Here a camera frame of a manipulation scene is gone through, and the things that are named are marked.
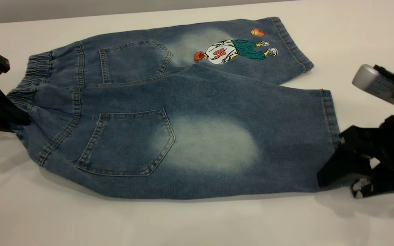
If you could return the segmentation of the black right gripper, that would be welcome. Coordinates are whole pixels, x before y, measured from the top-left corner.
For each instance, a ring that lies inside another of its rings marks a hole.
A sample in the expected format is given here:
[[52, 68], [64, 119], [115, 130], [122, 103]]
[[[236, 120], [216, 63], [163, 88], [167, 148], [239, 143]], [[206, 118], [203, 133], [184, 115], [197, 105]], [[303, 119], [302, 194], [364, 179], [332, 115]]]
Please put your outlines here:
[[[378, 128], [350, 126], [340, 134], [341, 146], [317, 172], [320, 188], [334, 188], [353, 182], [351, 193], [355, 199], [394, 193], [394, 115]], [[385, 168], [372, 168], [376, 158]]]

